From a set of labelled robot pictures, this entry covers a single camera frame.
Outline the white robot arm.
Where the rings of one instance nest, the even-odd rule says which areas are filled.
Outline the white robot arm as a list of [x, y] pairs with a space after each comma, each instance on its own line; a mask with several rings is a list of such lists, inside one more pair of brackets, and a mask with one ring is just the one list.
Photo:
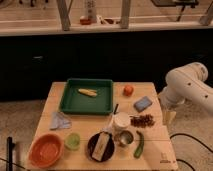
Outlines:
[[174, 68], [166, 74], [166, 86], [158, 94], [164, 125], [172, 122], [176, 116], [175, 108], [185, 100], [190, 100], [213, 114], [213, 88], [205, 84], [207, 78], [208, 70], [199, 62]]

